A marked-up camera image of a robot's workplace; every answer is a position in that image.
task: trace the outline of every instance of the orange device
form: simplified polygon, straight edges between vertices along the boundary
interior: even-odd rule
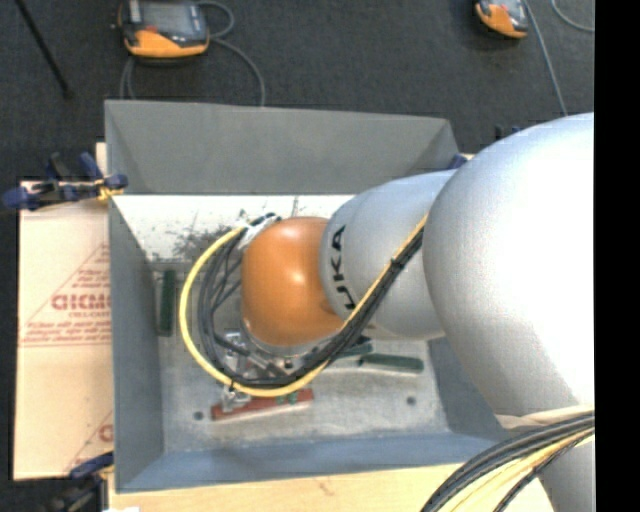
[[[474,9],[485,25],[504,36],[527,35],[529,20],[522,0],[474,0]]]
[[[181,59],[203,53],[209,29],[200,6],[182,0],[127,0],[118,22],[132,55],[145,59]]]

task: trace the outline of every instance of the yellow cable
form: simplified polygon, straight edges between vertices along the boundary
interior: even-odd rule
[[[424,227],[426,221],[427,221],[427,216],[425,215],[423,219],[415,227],[415,229],[411,232],[409,237],[407,237],[407,239],[402,244],[402,246],[396,251],[396,253],[394,254],[394,258],[396,258],[400,254],[400,252],[402,252],[402,250],[406,247],[407,244],[409,244],[409,242],[413,239],[413,237],[416,236],[417,233]],[[246,393],[248,395],[257,396],[257,397],[273,398],[277,396],[288,395],[306,386],[309,382],[315,379],[317,375],[322,370],[324,370],[324,368],[327,366],[329,361],[325,361],[321,363],[317,368],[311,370],[309,373],[307,373],[300,379],[286,386],[282,386],[274,389],[252,388],[252,387],[243,386],[239,383],[234,382],[233,379],[231,379],[228,375],[225,375],[224,373],[220,372],[217,368],[215,368],[211,364],[211,362],[207,360],[200,353],[200,351],[196,347],[196,344],[191,338],[191,333],[189,332],[189,325],[187,322],[187,307],[189,304],[189,295],[191,294],[191,288],[193,287],[193,283],[196,279],[196,276],[198,275],[198,272],[200,272],[200,270],[205,265],[205,263],[209,260],[209,258],[211,258],[211,256],[216,251],[218,251],[224,244],[226,244],[228,241],[232,240],[235,236],[237,236],[243,229],[244,229],[243,227],[239,227],[229,231],[228,233],[225,233],[213,244],[211,244],[211,246],[209,246],[209,248],[204,253],[202,253],[202,255],[196,260],[193,267],[191,267],[191,270],[189,271],[189,274],[187,275],[184,286],[182,288],[182,293],[180,294],[180,304],[178,307],[178,323],[180,325],[180,333],[182,334],[182,339],[184,341],[184,344],[186,345],[187,350],[189,351],[191,356],[209,375],[211,375],[214,379],[221,382],[222,384],[226,384],[228,386],[233,385],[234,389],[237,389],[242,393]],[[362,308],[362,305],[364,304],[364,302],[369,298],[369,296],[376,289],[378,283],[382,279],[382,276],[385,274],[385,272],[387,271],[390,265],[391,265],[391,262],[385,265],[385,267],[382,269],[382,271],[378,275],[378,278],[369,287],[369,289],[367,290],[367,293],[365,293],[364,297],[358,302],[357,306],[351,312],[351,314],[349,315],[349,318],[345,320],[341,329],[344,329],[347,325],[349,325],[349,322],[351,322],[351,320],[356,315],[356,313]]]
[[[504,492],[507,492],[513,485],[533,471],[539,463],[547,460],[583,435],[584,432],[578,432],[545,448],[541,448],[527,457],[503,464],[488,475],[480,478],[473,485],[466,487],[464,492],[457,494],[455,498],[458,499],[453,499],[447,503],[441,509],[442,512],[493,510]],[[595,433],[582,440],[579,445],[590,441],[593,436],[595,436]]]

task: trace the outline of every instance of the cardboard sheet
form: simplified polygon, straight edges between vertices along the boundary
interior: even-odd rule
[[[16,480],[66,476],[113,448],[107,208],[21,213]]]

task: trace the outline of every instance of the gray box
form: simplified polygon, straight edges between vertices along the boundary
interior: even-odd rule
[[[219,398],[217,383],[191,359],[179,335],[157,335],[156,275],[173,265],[180,276],[188,266],[186,259],[153,256],[147,234],[164,224],[161,212],[172,212],[180,200],[215,203],[233,194],[268,196],[276,191],[303,199],[353,194],[431,165],[435,169],[434,162],[444,167],[456,151],[446,121],[108,103],[109,167],[131,178],[127,194],[114,198],[109,212],[119,492],[462,462],[504,436],[444,339],[376,342],[377,351],[419,357],[425,368],[419,375],[358,369],[353,359],[345,359],[314,380],[316,400],[306,408],[216,423],[208,419],[208,408]],[[187,130],[194,116],[200,119],[197,143]],[[162,120],[173,127],[162,126]],[[182,125],[183,130],[172,132]],[[394,135],[398,129],[406,129],[410,142],[399,143]],[[202,137],[218,132],[228,137],[224,144]],[[342,137],[329,137],[347,132],[360,135],[348,145]],[[304,151],[293,151],[294,136]],[[249,149],[252,137],[270,155],[264,158],[267,171],[257,177],[247,172],[249,161],[261,153]],[[177,173],[174,152],[182,150],[186,152]],[[287,180],[295,173],[299,181]],[[197,196],[167,195],[196,191]],[[176,217],[189,228],[180,210]],[[149,212],[146,222],[141,211]]]

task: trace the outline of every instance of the black carpet floor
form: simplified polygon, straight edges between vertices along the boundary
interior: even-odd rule
[[[267,105],[442,117],[468,153],[491,144],[496,126],[508,131],[595,110],[595,34],[563,21],[550,0],[528,2],[562,101],[535,32],[520,41],[490,33],[471,0],[223,1],[236,17],[226,40],[262,72]],[[54,151],[74,161],[94,148],[104,135],[103,101],[118,96],[127,59],[117,0],[25,3],[74,97],[63,98],[16,2],[0,2],[0,192],[42,177]],[[593,24],[595,0],[557,3],[576,22]],[[225,25],[221,12],[207,13],[212,29]],[[181,68],[137,67],[134,84],[141,98],[258,101],[249,68],[219,45]],[[16,219],[2,214],[0,511],[34,510],[68,486],[10,481],[17,250]]]

